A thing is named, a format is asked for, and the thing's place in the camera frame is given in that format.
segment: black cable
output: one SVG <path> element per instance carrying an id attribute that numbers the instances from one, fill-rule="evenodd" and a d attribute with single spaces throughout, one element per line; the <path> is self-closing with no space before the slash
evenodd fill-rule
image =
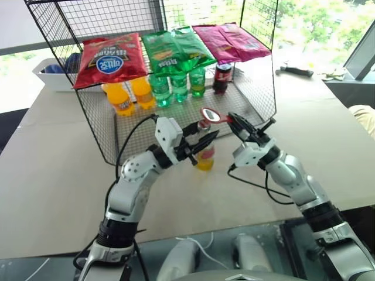
<path id="1" fill-rule="evenodd" d="M 243 183 L 247 183 L 247 184 L 250 184 L 252 186 L 256 186 L 256 187 L 259 187 L 260 189 L 264 189 L 264 190 L 267 190 L 267 188 L 265 188 L 264 186 L 261 186 L 259 184 L 256 184 L 256 183 L 252 183 L 251 181 L 247 181 L 247 180 L 244 180 L 244 179 L 241 179 L 239 177 L 236 177 L 234 175 L 232 175 L 230 172 L 233 171 L 236 167 L 235 166 L 230 166 L 230 168 L 228 169 L 227 171 L 227 175 L 230 176 L 231 178 L 233 179 L 236 179 L 236 180 L 239 180 L 239 181 L 242 181 Z M 279 194 L 279 195 L 282 195 L 282 196 L 285 196 L 285 197 L 288 197 L 288 198 L 291 198 L 289 195 L 285 194 L 285 193 L 282 193 L 282 192 L 279 192 L 279 191 L 276 191 L 276 190 L 273 190 L 273 189 L 268 189 L 270 192 L 273 192 L 273 193 L 276 193 L 276 194 Z"/>
<path id="2" fill-rule="evenodd" d="M 115 165 L 115 175 L 116 175 L 116 180 L 119 178 L 119 174 L 118 174 L 118 168 L 120 167 L 120 160 L 121 160 L 121 155 L 122 153 L 124 152 L 125 150 L 125 147 L 126 145 L 128 144 L 129 142 L 129 139 L 131 137 L 131 135 L 134 133 L 134 131 L 142 124 L 144 123 L 145 121 L 149 120 L 149 119 L 153 119 L 154 121 L 156 121 L 156 117 L 157 115 L 156 114 L 151 114 L 149 116 L 147 116 L 146 118 L 140 120 L 130 131 L 129 135 L 127 136 L 124 144 L 122 145 L 120 151 L 118 152 L 118 155 L 117 155 L 117 159 L 116 159 L 116 165 Z"/>
<path id="3" fill-rule="evenodd" d="M 80 266 L 80 265 L 77 263 L 77 260 L 78 260 L 79 257 L 82 256 L 82 254 L 83 254 L 85 251 L 87 251 L 87 250 L 89 249 L 89 247 L 91 247 L 91 245 L 94 243 L 94 241 L 95 241 L 95 239 L 96 239 L 97 237 L 98 237 L 98 235 L 96 235 L 96 236 L 94 237 L 94 239 L 91 240 L 91 242 L 88 243 L 87 246 L 84 247 L 84 249 L 83 249 L 81 252 L 79 252 L 79 253 L 74 257 L 74 259 L 73 259 L 73 265 L 74 265 L 74 267 L 75 267 L 76 269 L 82 271 L 83 267 Z"/>
<path id="4" fill-rule="evenodd" d="M 104 216 L 105 216 L 105 212 L 107 211 L 107 207 L 108 207 L 108 196 L 110 195 L 110 192 L 111 192 L 112 188 L 114 187 L 115 183 L 117 183 L 117 181 L 118 181 L 118 178 L 115 179 L 115 181 L 110 185 L 110 187 L 107 190 L 107 193 L 105 194 Z"/>
<path id="5" fill-rule="evenodd" d="M 141 268 L 142 268 L 142 271 L 143 271 L 143 276 L 145 277 L 145 281 L 149 281 L 150 279 L 148 277 L 148 272 L 147 272 L 145 262 L 143 261 L 141 251 L 139 250 L 138 244 L 135 240 L 134 240 L 134 249 L 137 253 L 137 257 L 138 257 L 138 260 L 139 260 L 139 264 L 141 265 Z"/>
<path id="6" fill-rule="evenodd" d="M 268 188 L 268 172 L 267 171 L 265 172 L 265 183 L 264 183 L 264 185 L 265 185 L 265 190 L 267 191 L 268 196 L 272 200 L 274 200 L 276 203 L 279 203 L 281 205 L 293 205 L 294 204 L 294 202 L 281 202 L 281 201 L 277 200 L 275 197 L 272 196 L 272 194 L 270 192 L 271 189 Z"/>

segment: round mirror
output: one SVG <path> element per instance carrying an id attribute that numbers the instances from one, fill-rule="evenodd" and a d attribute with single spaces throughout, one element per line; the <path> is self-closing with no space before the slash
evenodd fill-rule
<path id="1" fill-rule="evenodd" d="M 210 121 L 210 122 L 220 121 L 220 115 L 216 111 L 210 108 L 206 108 L 206 107 L 202 108 L 202 115 L 207 121 Z"/>

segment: snack bag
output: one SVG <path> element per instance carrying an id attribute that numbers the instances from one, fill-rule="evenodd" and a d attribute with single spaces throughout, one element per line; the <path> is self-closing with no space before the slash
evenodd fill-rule
<path id="1" fill-rule="evenodd" d="M 193 26 L 219 64 L 244 62 L 271 54 L 256 38 L 235 23 Z"/>
<path id="2" fill-rule="evenodd" d="M 138 33 L 113 39 L 95 38 L 84 41 L 83 45 L 75 89 L 147 75 Z"/>
<path id="3" fill-rule="evenodd" d="M 174 76 L 216 62 L 190 27 L 142 37 L 156 76 Z"/>

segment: yellow drink bottle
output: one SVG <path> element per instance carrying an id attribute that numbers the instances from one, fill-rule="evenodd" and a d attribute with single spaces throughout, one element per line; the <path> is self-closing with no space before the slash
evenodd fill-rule
<path id="1" fill-rule="evenodd" d="M 130 116 L 134 113 L 134 104 L 122 83 L 103 84 L 101 88 L 107 93 L 107 99 L 118 115 Z"/>
<path id="2" fill-rule="evenodd" d="M 208 134 L 211 130 L 211 125 L 204 120 L 198 122 L 198 138 L 202 138 L 206 134 Z M 215 154 L 215 148 L 211 143 L 208 147 L 204 148 L 196 155 L 197 160 L 197 167 L 199 170 L 209 171 L 212 169 L 213 166 L 213 156 Z"/>
<path id="3" fill-rule="evenodd" d="M 151 86 L 148 84 L 146 77 L 133 79 L 130 81 L 130 84 L 135 98 L 137 99 L 137 103 L 143 109 L 150 109 L 155 106 L 155 99 L 152 96 Z"/>

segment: orange soda bottle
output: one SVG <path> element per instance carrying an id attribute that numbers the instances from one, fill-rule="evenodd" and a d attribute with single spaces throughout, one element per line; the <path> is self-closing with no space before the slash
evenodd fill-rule
<path id="1" fill-rule="evenodd" d="M 130 116 L 134 113 L 134 104 L 122 83 L 103 84 L 101 88 L 107 93 L 107 99 L 118 115 Z"/>
<path id="2" fill-rule="evenodd" d="M 137 103 L 143 109 L 150 109 L 155 106 L 155 99 L 152 96 L 151 86 L 146 77 L 133 79 L 130 81 L 130 84 L 135 98 L 137 99 Z"/>

